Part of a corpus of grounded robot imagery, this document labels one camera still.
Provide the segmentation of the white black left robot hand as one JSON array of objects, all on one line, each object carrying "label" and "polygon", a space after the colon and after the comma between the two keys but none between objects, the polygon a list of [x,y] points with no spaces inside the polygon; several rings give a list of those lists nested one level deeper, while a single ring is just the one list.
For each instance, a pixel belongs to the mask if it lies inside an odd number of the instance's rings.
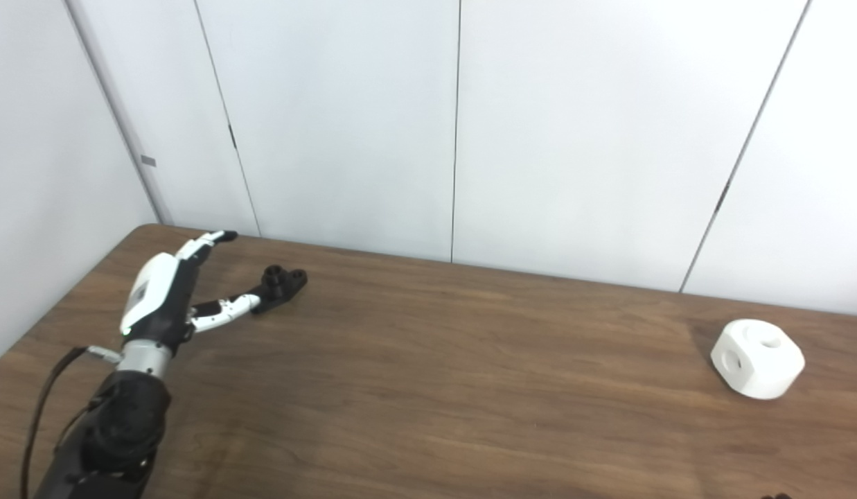
[{"label": "white black left robot hand", "polygon": [[188,240],[175,254],[160,252],[140,269],[128,297],[120,332],[122,344],[147,340],[168,347],[172,355],[198,332],[225,325],[257,309],[264,298],[242,293],[193,310],[193,291],[200,266],[218,243],[237,238],[235,231],[208,231]]}]

